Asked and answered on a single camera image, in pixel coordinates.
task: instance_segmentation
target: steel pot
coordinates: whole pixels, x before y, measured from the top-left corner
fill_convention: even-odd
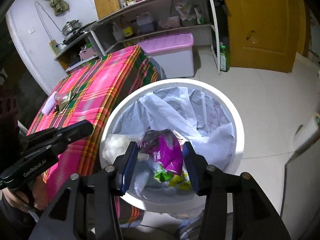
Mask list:
[[[79,29],[82,26],[82,23],[79,22],[79,20],[72,20],[67,22],[66,25],[64,25],[64,27],[62,28],[62,33],[64,36],[67,36],[68,34],[70,34],[71,32],[73,32],[74,30]]]

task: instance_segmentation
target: tiled floor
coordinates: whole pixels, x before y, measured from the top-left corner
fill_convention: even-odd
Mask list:
[[[244,125],[244,155],[236,174],[251,173],[280,213],[284,165],[293,152],[292,137],[300,124],[308,122],[320,95],[317,70],[296,60],[289,74],[231,68],[218,75],[210,49],[202,47],[197,52],[195,67],[199,69],[193,79],[222,91],[237,108]],[[171,233],[179,223],[167,214],[151,212],[143,220],[144,225]],[[170,237],[157,229],[138,230],[154,232],[153,239]]]

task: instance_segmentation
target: white wall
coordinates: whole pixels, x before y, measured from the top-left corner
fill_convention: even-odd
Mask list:
[[[60,64],[54,60],[54,54],[49,47],[49,41],[34,3],[38,1],[53,18],[60,29],[67,21],[79,19],[82,24],[98,19],[93,0],[65,0],[70,10],[62,15],[54,16],[48,1],[44,0],[15,0],[7,13],[7,23],[12,40],[25,65],[48,94],[66,74]],[[42,18],[50,35],[58,43],[64,39],[47,15],[40,9]]]
[[[58,26],[62,27],[65,24],[66,18],[64,16],[55,17],[49,3],[44,0],[15,0],[7,13],[7,24],[12,40],[26,67],[48,94],[66,76],[66,73],[54,60],[55,55],[49,47],[50,39],[36,12],[36,1],[54,18]],[[40,11],[50,35],[57,42],[61,42],[62,33],[47,15],[42,10]],[[33,28],[35,32],[29,34],[28,29],[30,28]]]

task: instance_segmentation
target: green snack wrapper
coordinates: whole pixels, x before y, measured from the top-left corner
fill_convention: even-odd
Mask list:
[[[165,182],[165,181],[168,181],[173,178],[173,173],[166,171],[162,167],[162,165],[159,164],[159,166],[155,172],[154,178],[156,180],[158,180],[159,182]]]

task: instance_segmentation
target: blue gripper pad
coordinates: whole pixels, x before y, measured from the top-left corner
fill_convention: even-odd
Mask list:
[[[182,155],[189,175],[192,189],[197,195],[203,195],[207,181],[204,170],[208,163],[202,155],[196,154],[190,142],[185,142],[182,147]]]
[[[120,191],[125,194],[126,191],[130,187],[132,175],[134,168],[137,163],[138,158],[138,145],[136,142],[130,142],[127,151],[122,159],[122,163],[124,163],[123,171],[122,171],[122,182]]]

